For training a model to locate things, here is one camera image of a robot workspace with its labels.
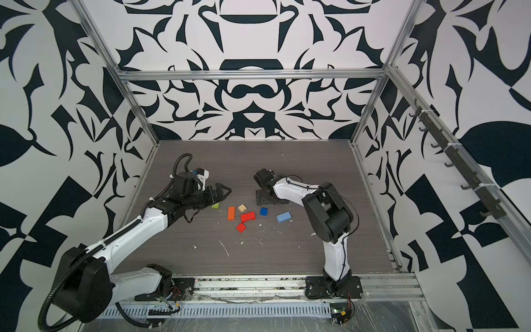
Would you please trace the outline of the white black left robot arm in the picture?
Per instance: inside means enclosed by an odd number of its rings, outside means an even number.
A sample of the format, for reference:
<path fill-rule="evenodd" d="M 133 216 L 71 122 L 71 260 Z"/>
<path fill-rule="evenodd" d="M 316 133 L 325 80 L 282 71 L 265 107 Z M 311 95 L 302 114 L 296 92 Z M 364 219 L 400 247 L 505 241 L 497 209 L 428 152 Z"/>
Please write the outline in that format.
<path fill-rule="evenodd" d="M 38 316 L 41 331 L 58 331 L 75 321 L 91 322 L 111 304 L 137 296 L 166 300 L 172 274 L 157 264 L 128 273 L 116 268 L 147 240 L 186 216 L 227 199 L 231 189 L 221 183 L 180 190 L 173 183 L 149 199 L 143 213 L 112 235 L 85 248 L 63 254 L 50 293 Z"/>

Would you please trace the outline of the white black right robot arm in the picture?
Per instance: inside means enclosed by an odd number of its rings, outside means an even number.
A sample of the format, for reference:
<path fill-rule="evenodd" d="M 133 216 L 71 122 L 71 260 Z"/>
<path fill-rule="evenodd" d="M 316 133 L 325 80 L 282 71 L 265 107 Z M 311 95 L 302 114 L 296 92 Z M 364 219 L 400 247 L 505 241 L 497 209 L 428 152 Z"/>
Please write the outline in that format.
<path fill-rule="evenodd" d="M 267 169 L 259 170 L 254 180 L 260 187 L 258 205 L 294 203 L 304 208 L 313 232 L 323 241 L 325 281 L 336 289 L 348 283 L 347 243 L 354 214 L 336 188 L 328 182 L 305 184 Z"/>

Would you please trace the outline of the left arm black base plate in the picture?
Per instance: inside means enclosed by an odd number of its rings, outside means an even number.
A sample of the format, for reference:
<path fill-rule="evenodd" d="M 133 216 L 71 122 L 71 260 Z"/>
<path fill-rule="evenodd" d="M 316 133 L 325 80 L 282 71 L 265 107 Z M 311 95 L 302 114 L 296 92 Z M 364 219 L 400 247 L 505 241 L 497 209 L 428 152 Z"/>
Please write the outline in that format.
<path fill-rule="evenodd" d="M 158 301 L 163 297 L 167 301 L 184 300 L 194 292 L 196 279 L 193 277 L 177 277 L 172 279 L 163 279 L 153 293 L 137 295 L 134 300 L 137 302 Z"/>

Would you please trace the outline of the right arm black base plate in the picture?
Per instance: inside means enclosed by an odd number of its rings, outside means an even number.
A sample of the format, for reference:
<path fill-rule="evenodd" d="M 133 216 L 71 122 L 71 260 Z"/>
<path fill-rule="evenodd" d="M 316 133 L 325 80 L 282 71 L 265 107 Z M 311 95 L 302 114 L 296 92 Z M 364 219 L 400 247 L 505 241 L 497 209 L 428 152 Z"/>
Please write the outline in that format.
<path fill-rule="evenodd" d="M 358 276 L 347 275 L 340 281 L 330 277 L 308 276 L 305 278 L 305 296 L 310 300 L 351 298 L 360 299 L 363 289 Z"/>

